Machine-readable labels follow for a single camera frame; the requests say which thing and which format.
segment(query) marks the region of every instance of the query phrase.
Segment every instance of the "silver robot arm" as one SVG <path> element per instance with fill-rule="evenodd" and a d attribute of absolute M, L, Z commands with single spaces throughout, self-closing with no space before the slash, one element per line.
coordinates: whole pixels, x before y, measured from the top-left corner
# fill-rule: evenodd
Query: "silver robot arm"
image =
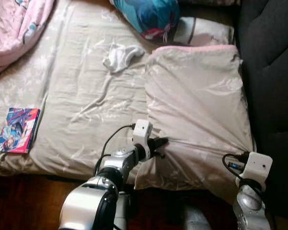
<path fill-rule="evenodd" d="M 239 192 L 233 203 L 233 210 L 237 217 L 238 230 L 271 229 L 265 216 L 265 204 L 259 195 L 265 191 L 265 180 L 269 175 L 272 162 L 269 156 L 251 152 L 244 171 L 237 175 L 236 185 Z"/>
<path fill-rule="evenodd" d="M 105 158 L 95 177 L 75 188 L 67 196 L 61 209 L 59 230 L 112 230 L 114 218 L 121 229 L 126 196 L 119 194 L 129 172 L 139 161 L 154 156 L 167 138 L 149 138 L 152 124 L 139 119 L 133 131 L 133 145 L 118 149 Z"/>

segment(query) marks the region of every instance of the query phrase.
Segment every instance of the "anime illustration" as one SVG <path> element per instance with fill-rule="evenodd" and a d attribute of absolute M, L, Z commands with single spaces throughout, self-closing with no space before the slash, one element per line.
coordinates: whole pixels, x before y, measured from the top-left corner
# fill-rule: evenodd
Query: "anime illustration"
<path fill-rule="evenodd" d="M 38 109 L 10 108 L 0 133 L 0 151 L 25 153 L 38 114 Z"/>
<path fill-rule="evenodd" d="M 15 0 L 15 2 L 16 2 L 18 5 L 24 7 L 25 9 L 27 9 L 30 0 Z"/>
<path fill-rule="evenodd" d="M 24 32 L 23 35 L 23 43 L 26 44 L 30 41 L 36 33 L 37 25 L 35 23 L 31 23 L 29 28 Z"/>
<path fill-rule="evenodd" d="M 111 3 L 146 39 L 167 34 L 179 20 L 179 7 L 176 1 L 113 0 Z"/>

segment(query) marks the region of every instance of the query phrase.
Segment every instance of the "dark cushion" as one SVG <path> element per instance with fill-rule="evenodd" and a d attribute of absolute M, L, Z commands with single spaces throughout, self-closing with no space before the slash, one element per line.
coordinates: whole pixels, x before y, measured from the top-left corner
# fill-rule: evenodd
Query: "dark cushion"
<path fill-rule="evenodd" d="M 273 159 L 267 204 L 288 218 L 288 0 L 244 0 L 237 31 L 257 151 Z"/>

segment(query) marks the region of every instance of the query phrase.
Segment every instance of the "pink trim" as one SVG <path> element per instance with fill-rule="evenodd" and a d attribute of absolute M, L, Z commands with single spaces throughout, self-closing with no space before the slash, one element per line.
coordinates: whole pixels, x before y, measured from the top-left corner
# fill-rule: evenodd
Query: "pink trim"
<path fill-rule="evenodd" d="M 217 45 L 217 46 L 197 46 L 197 47 L 189 47 L 189 46 L 162 46 L 153 51 L 153 53 L 165 50 L 165 49 L 180 49 L 187 52 L 201 52 L 201 51 L 216 51 L 216 50 L 224 50 L 224 49 L 235 49 L 237 47 L 235 45 Z"/>

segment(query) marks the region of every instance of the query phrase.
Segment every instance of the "book cover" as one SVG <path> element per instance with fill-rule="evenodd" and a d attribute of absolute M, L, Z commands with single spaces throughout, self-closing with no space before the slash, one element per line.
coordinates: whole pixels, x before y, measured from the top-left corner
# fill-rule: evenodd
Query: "book cover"
<path fill-rule="evenodd" d="M 0 151 L 27 153 L 34 138 L 39 109 L 10 108 L 0 133 Z"/>

